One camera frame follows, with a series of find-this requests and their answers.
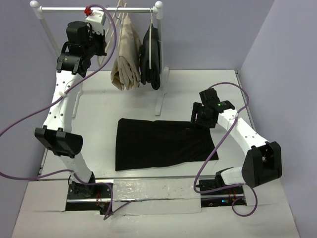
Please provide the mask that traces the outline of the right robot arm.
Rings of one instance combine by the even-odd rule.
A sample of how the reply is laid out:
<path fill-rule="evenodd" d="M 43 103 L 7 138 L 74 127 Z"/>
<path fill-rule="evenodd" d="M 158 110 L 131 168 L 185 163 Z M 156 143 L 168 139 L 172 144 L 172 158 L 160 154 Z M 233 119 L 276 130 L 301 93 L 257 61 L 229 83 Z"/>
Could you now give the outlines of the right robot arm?
<path fill-rule="evenodd" d="M 240 116 L 233 104 L 221 101 L 215 89 L 200 92 L 201 102 L 193 104 L 191 123 L 207 128 L 220 125 L 242 149 L 242 166 L 216 173 L 215 188 L 226 194 L 235 184 L 255 188 L 282 176 L 282 153 L 277 142 L 269 142 L 256 133 Z"/>

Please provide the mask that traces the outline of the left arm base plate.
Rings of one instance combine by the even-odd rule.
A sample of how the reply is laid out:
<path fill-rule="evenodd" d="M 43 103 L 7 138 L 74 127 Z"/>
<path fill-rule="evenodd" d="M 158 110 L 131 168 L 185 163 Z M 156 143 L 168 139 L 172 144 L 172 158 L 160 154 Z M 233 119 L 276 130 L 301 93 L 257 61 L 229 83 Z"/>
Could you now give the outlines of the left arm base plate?
<path fill-rule="evenodd" d="M 111 199 L 110 188 L 107 185 L 84 185 L 72 181 L 69 184 L 66 211 L 98 211 L 105 215 Z"/>

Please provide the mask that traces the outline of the cream wooden hanger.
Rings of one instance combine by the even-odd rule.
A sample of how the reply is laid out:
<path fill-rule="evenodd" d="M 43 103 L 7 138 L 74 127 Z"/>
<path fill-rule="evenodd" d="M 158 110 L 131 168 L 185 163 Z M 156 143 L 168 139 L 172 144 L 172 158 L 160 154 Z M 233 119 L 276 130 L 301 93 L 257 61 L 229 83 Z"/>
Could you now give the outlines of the cream wooden hanger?
<path fill-rule="evenodd" d="M 102 64 L 104 64 L 106 59 L 111 58 L 110 56 L 110 51 L 113 49 L 113 42 L 114 42 L 114 37 L 118 35 L 119 33 L 119 29 L 120 29 L 120 23 L 119 20 L 116 19 L 115 14 L 117 17 L 119 17 L 119 12 L 118 9 L 120 7 L 126 7 L 127 3 L 125 0 L 119 0 L 117 2 L 117 6 L 116 6 L 116 11 L 112 14 L 112 19 L 114 20 L 115 23 L 115 28 L 116 28 L 116 34 L 114 33 L 114 29 L 112 28 L 112 23 L 109 19 L 108 20 L 108 28 L 105 32 L 105 39 L 106 39 L 106 47 L 105 47 L 105 56 L 98 56 L 97 57 L 97 63 L 98 66 L 102 66 Z"/>

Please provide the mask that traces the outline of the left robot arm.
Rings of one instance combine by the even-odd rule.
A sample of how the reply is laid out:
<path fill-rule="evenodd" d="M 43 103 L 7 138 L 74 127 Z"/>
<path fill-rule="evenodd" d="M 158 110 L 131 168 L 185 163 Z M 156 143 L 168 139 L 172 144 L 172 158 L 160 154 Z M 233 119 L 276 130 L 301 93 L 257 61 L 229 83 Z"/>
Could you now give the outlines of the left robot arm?
<path fill-rule="evenodd" d="M 68 40 L 57 58 L 53 106 L 43 126 L 35 129 L 35 137 L 71 171 L 69 188 L 90 198 L 97 185 L 81 154 L 83 137 L 71 132 L 72 116 L 92 57 L 105 55 L 105 31 L 102 23 L 86 20 L 70 22 L 66 34 Z"/>

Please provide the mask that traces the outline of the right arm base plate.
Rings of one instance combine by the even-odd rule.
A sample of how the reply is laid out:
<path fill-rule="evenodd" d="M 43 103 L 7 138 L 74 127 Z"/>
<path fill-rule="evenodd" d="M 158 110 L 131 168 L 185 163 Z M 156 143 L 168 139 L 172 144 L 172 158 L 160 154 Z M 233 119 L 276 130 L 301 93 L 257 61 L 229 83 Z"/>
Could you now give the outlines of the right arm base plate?
<path fill-rule="evenodd" d="M 216 188 L 214 179 L 199 180 L 196 188 L 200 191 L 206 191 Z M 234 205 L 246 205 L 244 191 L 241 186 L 227 188 L 212 193 L 201 194 L 201 207 L 224 207 Z"/>

